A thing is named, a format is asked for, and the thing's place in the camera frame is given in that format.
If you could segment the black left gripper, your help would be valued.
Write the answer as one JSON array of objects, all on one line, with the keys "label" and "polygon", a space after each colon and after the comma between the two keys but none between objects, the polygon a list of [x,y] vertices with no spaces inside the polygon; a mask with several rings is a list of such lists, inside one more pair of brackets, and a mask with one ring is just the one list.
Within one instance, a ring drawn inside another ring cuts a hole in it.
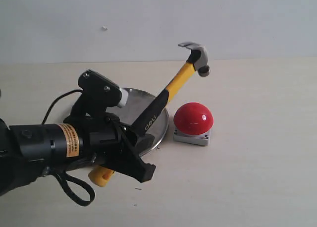
[{"label": "black left gripper", "polygon": [[96,166],[88,175],[91,182],[108,182],[115,172],[139,182],[152,179],[156,166],[144,163],[140,154],[151,150],[153,135],[145,134],[136,142],[130,126],[111,113],[103,118],[68,116],[64,123],[74,127],[78,137],[82,138],[83,154],[96,155]]}]

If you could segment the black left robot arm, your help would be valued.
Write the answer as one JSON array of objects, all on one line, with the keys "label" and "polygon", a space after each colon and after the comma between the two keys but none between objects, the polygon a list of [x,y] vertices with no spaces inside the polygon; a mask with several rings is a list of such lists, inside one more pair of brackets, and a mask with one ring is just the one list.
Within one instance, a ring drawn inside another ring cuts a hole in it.
[{"label": "black left robot arm", "polygon": [[136,152],[136,137],[130,127],[113,114],[102,118],[67,117],[61,124],[0,124],[0,192],[6,194],[37,178],[52,175],[76,202],[68,183],[73,182],[94,198],[93,189],[68,174],[71,170],[100,165],[139,182],[152,178],[155,166]]}]

